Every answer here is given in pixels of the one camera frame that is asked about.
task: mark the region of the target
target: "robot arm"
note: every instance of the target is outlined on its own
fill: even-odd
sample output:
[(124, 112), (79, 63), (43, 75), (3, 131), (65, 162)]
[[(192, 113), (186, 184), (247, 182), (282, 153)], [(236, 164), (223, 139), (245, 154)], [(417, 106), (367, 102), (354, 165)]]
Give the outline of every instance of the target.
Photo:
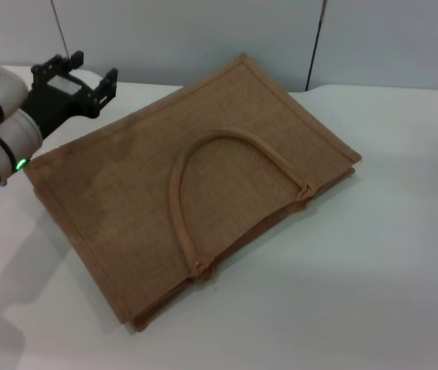
[(96, 118), (116, 95), (118, 71), (111, 69), (95, 89), (70, 74), (83, 64), (83, 52), (56, 55), (33, 66), (32, 90), (0, 66), (0, 185), (31, 159), (42, 141), (68, 118)]

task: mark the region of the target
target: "bag handle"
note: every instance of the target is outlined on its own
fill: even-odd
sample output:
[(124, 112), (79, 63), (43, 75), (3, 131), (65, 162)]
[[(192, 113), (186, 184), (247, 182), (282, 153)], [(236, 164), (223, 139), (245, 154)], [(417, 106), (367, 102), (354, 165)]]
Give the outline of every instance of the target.
[(188, 233), (187, 225), (185, 224), (183, 211), (181, 209), (180, 188), (184, 169), (187, 166), (188, 160), (201, 146), (209, 143), (212, 140), (232, 138), (244, 141), (251, 144), (256, 149), (260, 150), (268, 159), (270, 159), (282, 172), (293, 180), (299, 187), (300, 191), (295, 199), (295, 202), (303, 204), (314, 193), (314, 187), (309, 185), (303, 177), (296, 172), (292, 165), (277, 153), (265, 141), (247, 131), (235, 128), (210, 129), (201, 133), (194, 141), (185, 146), (178, 155), (171, 173), (170, 180), (170, 211), (173, 221), (174, 232), (177, 235), (178, 242), (187, 260), (190, 268), (190, 277), (198, 280), (209, 280), (214, 276), (215, 264), (214, 259), (207, 256), (198, 256), (194, 242), (191, 240)]

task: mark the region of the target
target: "green led light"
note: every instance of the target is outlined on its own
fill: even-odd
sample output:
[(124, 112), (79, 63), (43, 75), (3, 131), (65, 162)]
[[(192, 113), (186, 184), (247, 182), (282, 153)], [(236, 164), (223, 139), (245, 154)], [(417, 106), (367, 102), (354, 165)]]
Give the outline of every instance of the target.
[(27, 159), (26, 158), (24, 158), (23, 160), (20, 160), (18, 163), (17, 163), (17, 167), (16, 167), (16, 169), (17, 170), (20, 170), (22, 167), (24, 167), (24, 165), (27, 163)]

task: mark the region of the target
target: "brown fabric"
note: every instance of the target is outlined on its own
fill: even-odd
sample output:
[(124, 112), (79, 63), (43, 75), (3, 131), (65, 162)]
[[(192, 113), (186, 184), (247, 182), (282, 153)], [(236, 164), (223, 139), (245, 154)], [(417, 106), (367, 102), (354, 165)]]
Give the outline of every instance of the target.
[(360, 159), (242, 55), (25, 172), (118, 319), (142, 329)]

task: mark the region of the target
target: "white table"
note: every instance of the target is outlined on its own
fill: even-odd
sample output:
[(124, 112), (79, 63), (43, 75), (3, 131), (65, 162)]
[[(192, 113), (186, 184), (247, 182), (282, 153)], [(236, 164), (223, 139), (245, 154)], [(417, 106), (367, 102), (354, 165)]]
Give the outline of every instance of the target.
[[(71, 119), (42, 152), (175, 89), (120, 83), (100, 118)], [(438, 91), (293, 96), (362, 154), (356, 175), (143, 333), (119, 325), (25, 175), (11, 178), (0, 189), (0, 369), (437, 370)]]

